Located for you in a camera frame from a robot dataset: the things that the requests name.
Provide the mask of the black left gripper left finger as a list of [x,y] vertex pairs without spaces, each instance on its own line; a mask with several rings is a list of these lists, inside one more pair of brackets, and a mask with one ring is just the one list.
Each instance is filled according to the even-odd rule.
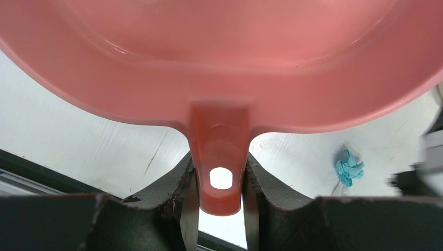
[[126,250],[196,250],[199,191],[190,153],[158,180],[127,196]]

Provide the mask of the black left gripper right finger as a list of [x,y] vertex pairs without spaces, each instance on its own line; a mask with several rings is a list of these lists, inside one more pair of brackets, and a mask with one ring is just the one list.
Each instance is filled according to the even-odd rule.
[[247,249],[309,250],[312,234],[305,229],[305,205],[310,202],[248,154],[242,183]]

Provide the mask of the light blue paper scrap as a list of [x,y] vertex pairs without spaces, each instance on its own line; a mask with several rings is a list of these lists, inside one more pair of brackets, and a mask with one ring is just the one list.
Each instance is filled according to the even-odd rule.
[[363,161],[359,161],[349,149],[344,149],[334,169],[340,183],[349,188],[353,185],[353,179],[363,177],[364,167],[365,163]]

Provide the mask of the pink dustpan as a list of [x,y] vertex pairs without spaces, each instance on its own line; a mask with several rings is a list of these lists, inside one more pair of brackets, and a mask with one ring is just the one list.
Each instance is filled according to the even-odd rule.
[[232,215],[256,136],[357,126],[442,81],[442,1],[1,1],[1,50],[87,112],[180,131],[201,209]]

